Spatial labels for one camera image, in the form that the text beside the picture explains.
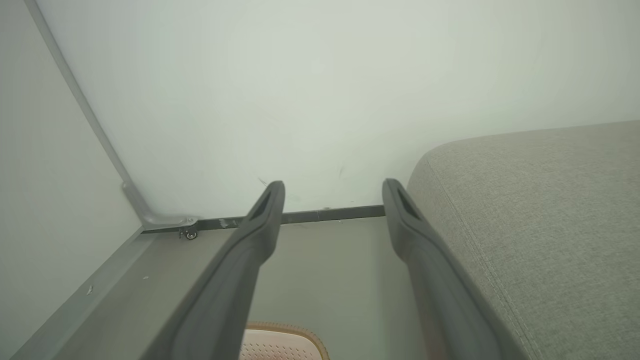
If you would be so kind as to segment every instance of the fabric upholstery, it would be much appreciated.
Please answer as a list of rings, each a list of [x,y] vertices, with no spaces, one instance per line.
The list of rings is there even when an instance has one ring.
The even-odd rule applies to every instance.
[[[640,356],[640,121],[445,144],[409,194],[532,359]]]

